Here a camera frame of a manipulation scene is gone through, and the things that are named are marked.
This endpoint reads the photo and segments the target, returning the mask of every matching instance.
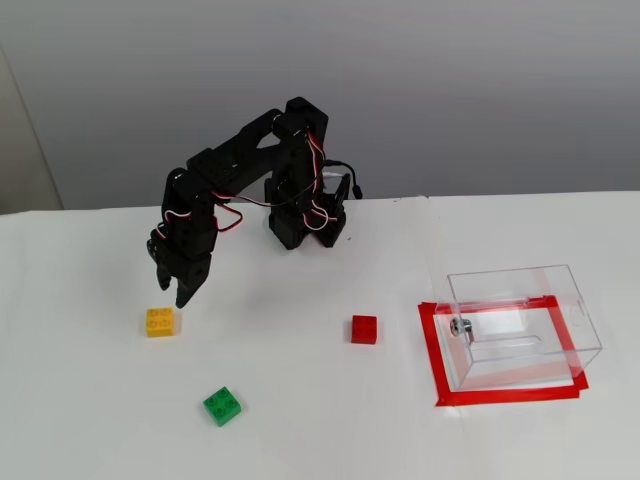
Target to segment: metal screw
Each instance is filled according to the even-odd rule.
[[[458,335],[460,335],[463,330],[467,333],[471,333],[471,330],[472,330],[471,320],[467,320],[466,318],[463,318],[463,319],[454,318],[453,320],[451,320],[450,328],[451,328],[451,333],[453,334],[454,337],[457,337]]]

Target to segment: yellow lego brick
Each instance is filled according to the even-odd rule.
[[[171,337],[175,335],[175,322],[171,308],[150,308],[147,310],[147,336]]]

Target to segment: red tape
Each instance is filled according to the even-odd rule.
[[[527,302],[527,306],[514,305],[501,307],[502,309],[521,309],[521,308],[547,308],[551,315],[551,321],[558,334],[558,339],[562,348],[565,350],[573,350],[573,342],[569,330],[565,324],[562,312],[558,306],[558,301],[554,296],[545,296],[537,299],[531,299]],[[485,391],[469,391],[469,392],[452,392],[447,381],[447,373],[445,371],[442,352],[438,342],[438,334],[435,327],[435,303],[423,303],[418,306],[420,311],[420,320],[422,329],[424,330],[424,338],[427,342],[427,351],[429,360],[431,361],[431,370],[433,378],[436,382],[438,390],[437,407],[458,407],[464,405],[483,405],[491,403],[517,403],[517,402],[540,402],[546,400],[563,400],[568,398],[579,398],[580,391],[589,388],[587,377],[582,371],[573,377],[573,385],[563,387],[546,387],[546,388],[522,388],[522,389],[505,389],[505,390],[485,390]],[[463,313],[477,312],[478,309],[464,309]]]

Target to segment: green lego brick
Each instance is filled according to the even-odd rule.
[[[239,414],[241,410],[240,404],[227,390],[227,387],[222,387],[203,403],[204,408],[211,414],[219,427]]]

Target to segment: lego brick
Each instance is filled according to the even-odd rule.
[[[150,308],[147,310],[147,336],[170,337],[175,335],[175,322],[171,308]]]
[[[241,410],[240,404],[231,395],[227,387],[222,387],[203,403],[204,408],[207,409],[219,427],[239,414]]]
[[[351,343],[374,345],[378,339],[378,319],[354,315],[351,323]]]

